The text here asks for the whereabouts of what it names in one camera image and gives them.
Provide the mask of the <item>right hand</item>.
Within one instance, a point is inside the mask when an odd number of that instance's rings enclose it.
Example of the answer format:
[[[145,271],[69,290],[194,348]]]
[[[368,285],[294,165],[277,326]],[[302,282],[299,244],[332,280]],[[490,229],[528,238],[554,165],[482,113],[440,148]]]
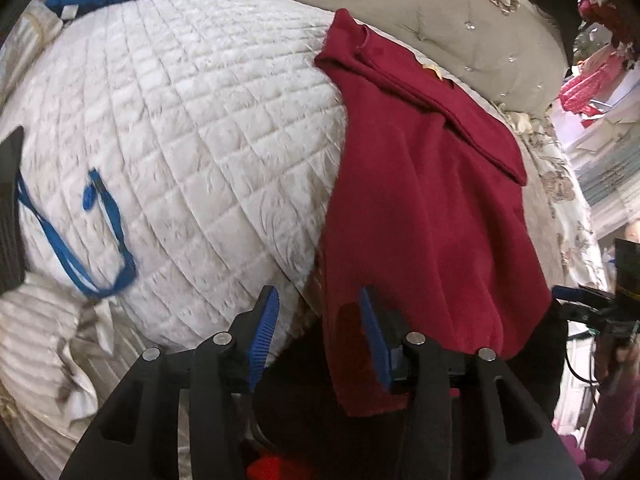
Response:
[[[637,376],[637,348],[630,340],[623,344],[619,339],[600,335],[593,351],[594,374],[600,385],[617,377],[620,385],[630,384]]]

